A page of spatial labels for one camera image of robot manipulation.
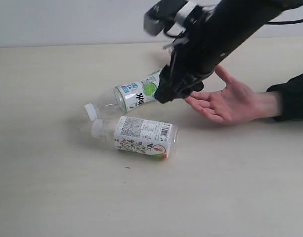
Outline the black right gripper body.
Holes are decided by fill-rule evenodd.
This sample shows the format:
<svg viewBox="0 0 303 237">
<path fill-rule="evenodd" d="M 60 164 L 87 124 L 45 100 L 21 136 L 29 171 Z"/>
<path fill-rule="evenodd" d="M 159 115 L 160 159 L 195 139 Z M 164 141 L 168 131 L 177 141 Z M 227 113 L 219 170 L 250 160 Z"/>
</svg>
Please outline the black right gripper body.
<svg viewBox="0 0 303 237">
<path fill-rule="evenodd" d="M 243 42 L 240 14 L 201 14 L 185 23 L 183 37 L 173 41 L 166 72 L 207 74 Z"/>
</svg>

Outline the black sleeved forearm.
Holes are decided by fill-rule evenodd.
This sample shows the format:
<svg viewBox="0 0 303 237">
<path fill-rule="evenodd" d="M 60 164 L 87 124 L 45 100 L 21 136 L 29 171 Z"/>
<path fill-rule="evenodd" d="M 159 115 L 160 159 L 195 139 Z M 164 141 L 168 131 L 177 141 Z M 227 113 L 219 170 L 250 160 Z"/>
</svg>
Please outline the black sleeved forearm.
<svg viewBox="0 0 303 237">
<path fill-rule="evenodd" d="M 280 97 L 281 114 L 273 117 L 276 122 L 303 120 L 303 73 L 286 83 L 272 85 L 267 92 L 276 92 Z"/>
</svg>

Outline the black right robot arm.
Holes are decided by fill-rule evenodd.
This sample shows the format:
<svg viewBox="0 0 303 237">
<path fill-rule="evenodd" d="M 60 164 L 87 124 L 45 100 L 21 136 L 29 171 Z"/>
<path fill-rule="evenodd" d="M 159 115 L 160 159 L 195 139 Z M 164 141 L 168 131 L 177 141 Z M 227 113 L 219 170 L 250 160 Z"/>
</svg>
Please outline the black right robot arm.
<svg viewBox="0 0 303 237">
<path fill-rule="evenodd" d="M 222 0 L 211 10 L 185 4 L 174 21 L 187 42 L 173 46 L 171 61 L 160 73 L 155 99 L 164 104 L 200 91 L 221 61 L 263 25 L 303 0 Z"/>
</svg>

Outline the person's open bare hand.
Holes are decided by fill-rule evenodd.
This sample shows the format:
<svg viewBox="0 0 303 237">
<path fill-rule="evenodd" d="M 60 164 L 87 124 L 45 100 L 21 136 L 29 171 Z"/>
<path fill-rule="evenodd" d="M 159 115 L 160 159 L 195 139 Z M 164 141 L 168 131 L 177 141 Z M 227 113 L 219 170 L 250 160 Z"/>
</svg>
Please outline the person's open bare hand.
<svg viewBox="0 0 303 237">
<path fill-rule="evenodd" d="M 281 115 L 281 98 L 277 92 L 256 93 L 231 76 L 221 65 L 215 67 L 215 73 L 225 82 L 224 89 L 192 92 L 184 99 L 208 120 L 234 125 Z"/>
</svg>

